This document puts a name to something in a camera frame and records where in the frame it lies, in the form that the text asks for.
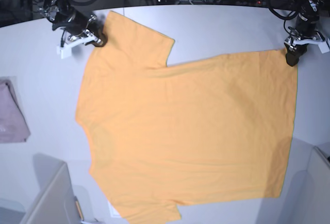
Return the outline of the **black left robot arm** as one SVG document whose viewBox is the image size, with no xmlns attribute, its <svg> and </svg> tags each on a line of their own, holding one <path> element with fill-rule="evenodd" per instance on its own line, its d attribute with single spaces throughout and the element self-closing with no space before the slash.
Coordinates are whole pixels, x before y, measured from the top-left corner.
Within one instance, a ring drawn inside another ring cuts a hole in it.
<svg viewBox="0 0 330 224">
<path fill-rule="evenodd" d="M 284 41 L 286 62 L 293 67 L 298 64 L 300 57 L 307 52 L 307 46 L 317 45 L 320 52 L 329 52 L 329 36 L 317 29 L 320 11 L 325 0 L 290 0 L 293 8 L 286 16 L 279 14 L 273 8 L 271 0 L 266 0 L 270 12 L 281 19 L 288 37 Z"/>
</svg>

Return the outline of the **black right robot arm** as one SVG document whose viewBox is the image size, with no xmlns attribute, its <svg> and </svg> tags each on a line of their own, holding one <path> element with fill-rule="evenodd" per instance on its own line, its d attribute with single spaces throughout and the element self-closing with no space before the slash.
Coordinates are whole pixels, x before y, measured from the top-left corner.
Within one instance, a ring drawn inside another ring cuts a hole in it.
<svg viewBox="0 0 330 224">
<path fill-rule="evenodd" d="M 85 15 L 76 9 L 77 6 L 90 6 L 97 0 L 78 2 L 75 0 L 38 0 L 38 12 L 52 23 L 52 30 L 63 30 L 60 48 L 78 44 L 103 47 L 107 37 L 95 14 Z"/>
</svg>

